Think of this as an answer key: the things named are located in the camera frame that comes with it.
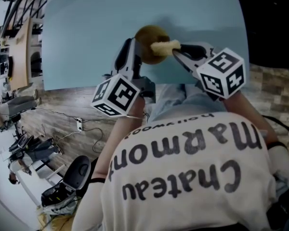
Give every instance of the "human hand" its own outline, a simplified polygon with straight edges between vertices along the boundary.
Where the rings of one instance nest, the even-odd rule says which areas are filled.
[[[132,106],[132,108],[129,111],[129,115],[136,116],[136,117],[142,117],[145,107],[145,100],[143,97],[138,96]]]
[[[30,176],[32,175],[31,170],[28,169],[28,168],[23,169],[23,172],[26,173],[26,174],[28,174],[28,175],[30,175]]]
[[[236,103],[237,100],[241,97],[242,93],[241,91],[237,91],[235,94],[233,94],[230,98],[228,99],[223,99],[220,98],[220,101],[224,102],[224,103]]]

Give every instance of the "white t-shirt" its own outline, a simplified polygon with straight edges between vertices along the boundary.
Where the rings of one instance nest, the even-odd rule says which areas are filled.
[[[240,223],[269,229],[276,181],[289,187],[289,154],[269,151],[256,127],[232,113],[165,119],[134,130],[91,183],[74,231],[194,230]]]
[[[32,161],[32,159],[31,159],[31,157],[29,157],[29,155],[26,154],[26,153],[24,153],[24,157],[23,157],[21,160],[24,162],[24,164],[25,164],[27,167],[29,167],[29,166],[31,166],[31,165],[33,164],[33,161]],[[11,164],[10,164],[10,171],[12,171],[12,172],[14,172],[14,173],[16,173],[16,172],[19,171],[19,170],[22,170],[23,168],[24,168],[24,167],[22,167],[22,166],[19,164],[18,160],[15,160],[15,161],[11,162]]]

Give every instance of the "power strip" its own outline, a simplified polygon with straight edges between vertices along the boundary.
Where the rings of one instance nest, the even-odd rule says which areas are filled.
[[[77,129],[78,129],[79,132],[83,131],[82,119],[80,117],[77,118]]]

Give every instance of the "white wall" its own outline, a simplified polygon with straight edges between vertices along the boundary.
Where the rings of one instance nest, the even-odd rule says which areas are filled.
[[[5,148],[8,148],[11,144],[11,140],[10,143],[1,142],[1,146]],[[37,230],[39,222],[35,212],[36,205],[21,185],[12,185],[9,182],[8,162],[4,159],[6,157],[1,154],[0,150],[0,200],[22,222]]]
[[[34,231],[14,217],[0,202],[0,231]]]

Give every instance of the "wooden floor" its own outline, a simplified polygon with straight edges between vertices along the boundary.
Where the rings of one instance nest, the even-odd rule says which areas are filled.
[[[32,95],[37,88],[43,104],[34,111],[22,114],[21,126],[30,135],[43,135],[45,138],[53,137],[55,141],[77,132],[76,121],[65,115],[53,113],[65,113],[68,116],[81,117],[88,122],[84,123],[84,129],[98,129],[72,134],[58,142],[64,155],[57,155],[50,166],[58,168],[61,164],[69,164],[79,155],[86,155],[91,160],[98,157],[100,151],[111,132],[114,120],[102,117],[100,113],[90,107],[95,88],[74,88],[65,90],[44,91],[43,84],[34,84],[30,88],[18,93],[20,96]],[[250,67],[250,84],[243,89],[243,93],[250,102],[263,115],[274,116],[289,126],[289,70],[263,68],[256,65]],[[289,133],[284,128],[270,122],[275,128],[280,141],[289,149]]]

